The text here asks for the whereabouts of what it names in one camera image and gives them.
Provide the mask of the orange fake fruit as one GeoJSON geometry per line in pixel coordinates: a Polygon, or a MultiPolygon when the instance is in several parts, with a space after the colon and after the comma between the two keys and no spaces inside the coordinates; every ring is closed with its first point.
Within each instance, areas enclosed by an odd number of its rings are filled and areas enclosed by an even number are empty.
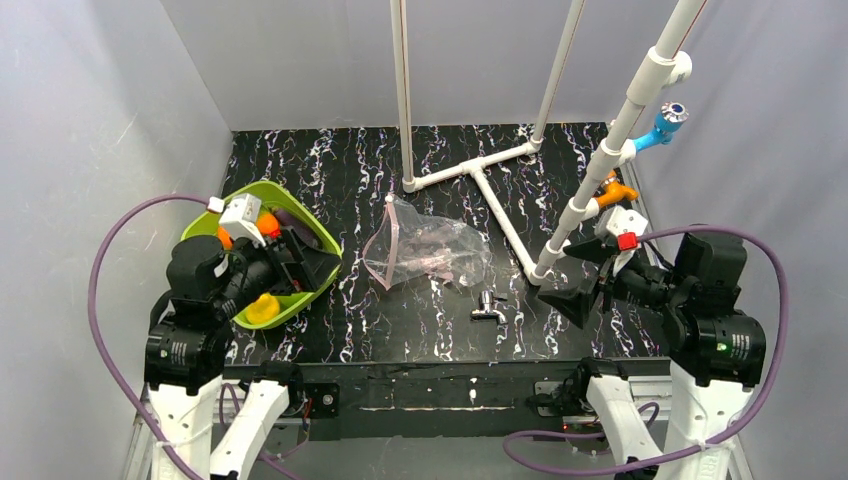
{"type": "Polygon", "coordinates": [[[219,226],[217,228],[216,237],[221,242],[225,250],[231,250],[233,248],[233,239],[223,227],[219,226]]]}

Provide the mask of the yellow green fake mango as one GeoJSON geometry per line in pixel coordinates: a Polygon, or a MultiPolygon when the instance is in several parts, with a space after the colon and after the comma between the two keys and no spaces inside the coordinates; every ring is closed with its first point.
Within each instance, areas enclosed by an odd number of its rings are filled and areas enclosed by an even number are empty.
{"type": "Polygon", "coordinates": [[[263,237],[276,238],[281,232],[280,223],[271,212],[261,213],[255,225],[263,237]]]}

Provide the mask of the purple fake eggplant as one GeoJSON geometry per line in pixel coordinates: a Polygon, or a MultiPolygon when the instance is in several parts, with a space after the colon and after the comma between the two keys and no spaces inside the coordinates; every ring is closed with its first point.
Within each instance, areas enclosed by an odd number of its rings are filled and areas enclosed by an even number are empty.
{"type": "Polygon", "coordinates": [[[281,226],[291,227],[303,243],[315,249],[323,249],[323,243],[317,234],[306,223],[288,210],[273,208],[271,213],[277,218],[281,226]]]}

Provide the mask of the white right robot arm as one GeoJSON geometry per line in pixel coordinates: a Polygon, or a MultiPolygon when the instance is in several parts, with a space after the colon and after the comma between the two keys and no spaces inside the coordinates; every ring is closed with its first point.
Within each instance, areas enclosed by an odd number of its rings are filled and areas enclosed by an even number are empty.
{"type": "Polygon", "coordinates": [[[585,358],[567,378],[554,405],[598,418],[615,459],[615,479],[723,479],[734,436],[753,414],[767,340],[761,324],[738,309],[747,262],[741,233],[707,225],[681,230],[670,268],[643,261],[641,238],[596,237],[574,247],[599,265],[598,274],[568,289],[539,292],[541,301],[576,326],[596,304],[626,301],[658,313],[669,346],[671,409],[665,444],[643,422],[629,377],[616,361],[585,358]]]}

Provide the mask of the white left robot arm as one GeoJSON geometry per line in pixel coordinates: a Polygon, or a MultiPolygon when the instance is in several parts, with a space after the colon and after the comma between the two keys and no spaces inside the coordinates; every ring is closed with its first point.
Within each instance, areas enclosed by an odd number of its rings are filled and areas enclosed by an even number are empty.
{"type": "Polygon", "coordinates": [[[215,235],[196,235],[173,248],[166,268],[173,310],[150,329],[145,351],[149,402],[164,436],[153,478],[187,478],[172,454],[202,479],[248,478],[277,420],[304,400],[305,380],[296,364],[261,364],[241,410],[212,443],[232,322],[264,294],[320,292],[340,265],[340,255],[308,245],[290,227],[260,243],[240,238],[225,248],[215,235]]]}

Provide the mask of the yellow fake fruit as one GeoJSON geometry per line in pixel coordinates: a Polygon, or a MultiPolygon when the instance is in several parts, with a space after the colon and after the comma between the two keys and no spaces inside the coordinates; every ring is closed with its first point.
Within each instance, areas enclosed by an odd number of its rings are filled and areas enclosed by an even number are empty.
{"type": "Polygon", "coordinates": [[[280,313],[280,304],[277,298],[270,293],[262,294],[255,302],[245,309],[245,320],[251,325],[265,324],[280,313]]]}

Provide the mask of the clear zip top bag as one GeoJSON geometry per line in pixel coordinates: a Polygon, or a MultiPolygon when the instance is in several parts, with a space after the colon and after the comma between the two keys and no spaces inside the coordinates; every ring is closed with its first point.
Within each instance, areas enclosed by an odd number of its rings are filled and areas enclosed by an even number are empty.
{"type": "Polygon", "coordinates": [[[482,232],[421,214],[394,194],[386,197],[380,226],[362,249],[366,270],[386,290],[421,276],[471,287],[483,281],[493,258],[482,232]]]}

